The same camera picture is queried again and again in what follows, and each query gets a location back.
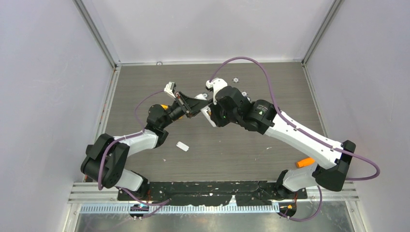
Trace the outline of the white remote control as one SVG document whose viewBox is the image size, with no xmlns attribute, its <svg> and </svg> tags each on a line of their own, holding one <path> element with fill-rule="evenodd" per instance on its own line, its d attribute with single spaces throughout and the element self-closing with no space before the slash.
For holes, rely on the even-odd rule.
<svg viewBox="0 0 410 232">
<path fill-rule="evenodd" d="M 206 97 L 203 94 L 198 94 L 197 96 L 194 97 L 195 99 L 199 99 L 199 100 L 207 100 Z M 216 127 L 217 125 L 215 124 L 215 122 L 211 119 L 211 109 L 209 106 L 206 106 L 204 108 L 201 109 L 201 112 L 203 113 L 203 115 L 205 116 L 205 118 L 207 119 L 207 121 L 212 125 L 212 127 Z"/>
</svg>

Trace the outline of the white battery cover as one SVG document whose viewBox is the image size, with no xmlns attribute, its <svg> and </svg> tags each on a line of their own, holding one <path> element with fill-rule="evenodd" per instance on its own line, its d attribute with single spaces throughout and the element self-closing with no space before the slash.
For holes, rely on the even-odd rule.
<svg viewBox="0 0 410 232">
<path fill-rule="evenodd" d="M 185 152 L 187 152 L 187 151 L 189 150 L 189 146 L 186 145 L 186 144 L 184 144 L 184 143 L 181 142 L 181 141 L 178 141 L 177 144 L 176 144 L 176 146 L 177 146 L 178 148 L 180 148 L 181 150 L 185 151 Z"/>
</svg>

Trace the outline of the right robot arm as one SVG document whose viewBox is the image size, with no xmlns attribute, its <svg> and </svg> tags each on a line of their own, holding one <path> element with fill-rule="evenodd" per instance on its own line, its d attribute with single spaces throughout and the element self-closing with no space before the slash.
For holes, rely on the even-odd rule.
<svg viewBox="0 0 410 232">
<path fill-rule="evenodd" d="M 210 105 L 210 118 L 217 127 L 235 123 L 248 131 L 281 140 L 314 159 L 314 163 L 295 170 L 283 170 L 274 185 L 274 192 L 282 199 L 289 198 L 300 189 L 320 186 L 339 192 L 343 189 L 351 156 L 356 145 L 346 140 L 331 140 L 297 123 L 284 112 L 277 112 L 266 100 L 250 102 L 235 87 L 225 86 L 214 90 Z"/>
</svg>

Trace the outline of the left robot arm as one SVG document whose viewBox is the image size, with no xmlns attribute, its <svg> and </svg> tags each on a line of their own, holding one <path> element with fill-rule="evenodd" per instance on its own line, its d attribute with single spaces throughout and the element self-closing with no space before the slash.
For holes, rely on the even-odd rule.
<svg viewBox="0 0 410 232">
<path fill-rule="evenodd" d="M 130 191 L 135 199 L 143 200 L 148 194 L 147 179 L 126 170 L 127 158 L 161 146 L 169 134 L 167 126 L 183 116 L 191 118 L 204 112 L 211 103 L 202 94 L 191 98 L 177 92 L 171 105 L 154 104 L 148 109 L 146 125 L 141 131 L 123 136 L 101 134 L 95 143 L 87 146 L 80 171 L 97 181 L 99 189 L 118 187 Z"/>
</svg>

